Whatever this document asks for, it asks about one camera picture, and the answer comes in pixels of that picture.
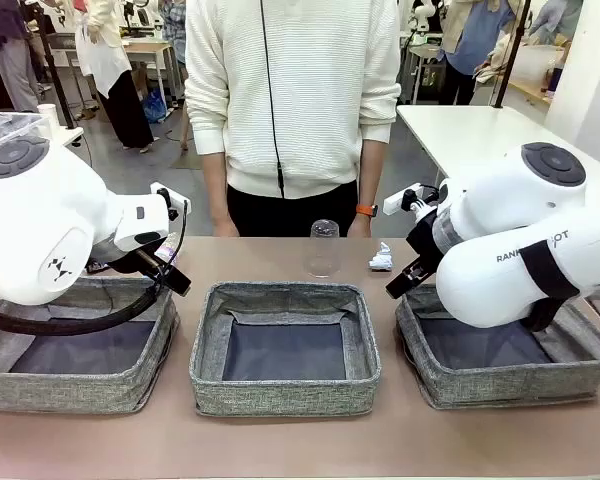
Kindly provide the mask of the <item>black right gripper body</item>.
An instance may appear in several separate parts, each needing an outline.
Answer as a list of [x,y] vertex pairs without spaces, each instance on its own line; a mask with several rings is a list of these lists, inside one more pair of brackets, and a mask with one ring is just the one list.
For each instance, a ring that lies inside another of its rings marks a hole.
[[418,254],[408,265],[411,274],[433,274],[443,258],[443,253],[433,237],[433,224],[437,218],[435,210],[418,220],[406,237],[407,243]]

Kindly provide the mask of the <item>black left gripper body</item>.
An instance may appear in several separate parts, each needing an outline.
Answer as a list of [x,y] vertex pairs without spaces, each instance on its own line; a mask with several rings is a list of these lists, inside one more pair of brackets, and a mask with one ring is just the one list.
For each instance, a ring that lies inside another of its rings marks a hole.
[[96,274],[107,269],[113,269],[121,274],[145,275],[153,271],[153,263],[142,248],[124,252],[117,248],[94,247],[87,260],[87,273]]

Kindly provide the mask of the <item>person's left hand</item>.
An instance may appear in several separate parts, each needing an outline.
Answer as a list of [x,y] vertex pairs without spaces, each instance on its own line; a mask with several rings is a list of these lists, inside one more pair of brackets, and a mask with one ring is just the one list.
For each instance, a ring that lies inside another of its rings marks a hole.
[[348,231],[348,238],[370,238],[372,219],[364,214],[357,214],[351,223]]

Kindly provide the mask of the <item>person's right hand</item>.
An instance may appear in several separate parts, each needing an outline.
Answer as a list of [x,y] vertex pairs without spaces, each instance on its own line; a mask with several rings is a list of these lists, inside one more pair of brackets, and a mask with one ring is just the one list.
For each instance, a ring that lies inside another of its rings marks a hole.
[[229,216],[214,219],[213,233],[216,237],[239,237],[240,233]]

